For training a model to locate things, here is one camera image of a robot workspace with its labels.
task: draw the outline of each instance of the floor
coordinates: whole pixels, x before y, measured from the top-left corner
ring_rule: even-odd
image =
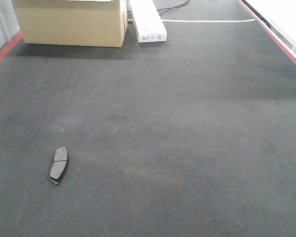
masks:
[[[130,24],[120,49],[21,41],[0,63],[1,237],[296,237],[296,66],[257,22],[165,26],[138,44]]]

